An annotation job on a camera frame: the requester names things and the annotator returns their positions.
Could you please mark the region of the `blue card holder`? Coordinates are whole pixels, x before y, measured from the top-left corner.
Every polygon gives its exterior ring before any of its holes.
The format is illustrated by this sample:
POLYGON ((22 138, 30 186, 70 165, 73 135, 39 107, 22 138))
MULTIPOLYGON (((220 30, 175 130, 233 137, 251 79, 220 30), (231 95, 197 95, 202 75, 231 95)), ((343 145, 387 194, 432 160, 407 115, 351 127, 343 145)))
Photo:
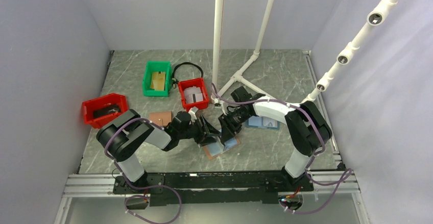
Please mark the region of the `blue card holder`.
POLYGON ((280 129, 280 125, 277 120, 270 119, 267 117, 258 117, 258 116, 250 117, 245 122, 245 126, 249 128, 260 128, 260 129, 271 129, 271 130, 280 129))

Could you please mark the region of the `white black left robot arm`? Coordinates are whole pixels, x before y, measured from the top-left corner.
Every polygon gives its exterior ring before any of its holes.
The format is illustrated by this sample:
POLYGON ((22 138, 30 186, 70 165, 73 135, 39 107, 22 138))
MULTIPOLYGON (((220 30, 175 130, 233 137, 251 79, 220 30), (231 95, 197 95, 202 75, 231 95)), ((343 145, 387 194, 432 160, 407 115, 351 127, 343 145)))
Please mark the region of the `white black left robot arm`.
POLYGON ((193 139, 204 146, 216 142, 220 136, 220 131, 204 117, 193 120, 185 111, 178 112, 171 122, 160 127, 129 109, 99 129, 96 139, 126 177, 127 187, 133 193, 141 193, 148 185, 148 174, 136 155, 143 143, 168 152, 183 139, 193 139))

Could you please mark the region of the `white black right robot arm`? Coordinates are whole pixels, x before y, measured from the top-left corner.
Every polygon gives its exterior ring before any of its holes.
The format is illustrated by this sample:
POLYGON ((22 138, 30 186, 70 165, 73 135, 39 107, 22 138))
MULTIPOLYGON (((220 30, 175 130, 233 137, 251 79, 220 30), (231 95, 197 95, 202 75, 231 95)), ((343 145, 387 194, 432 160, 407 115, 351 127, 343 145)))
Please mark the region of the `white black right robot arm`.
POLYGON ((301 177, 312 164, 313 157, 325 150, 332 130, 314 102, 287 103, 263 93, 250 94, 244 87, 235 89, 227 111, 218 117, 221 141, 233 138, 242 124, 253 116, 266 117, 285 124, 294 151, 282 168, 281 183, 293 191, 301 184, 301 177))

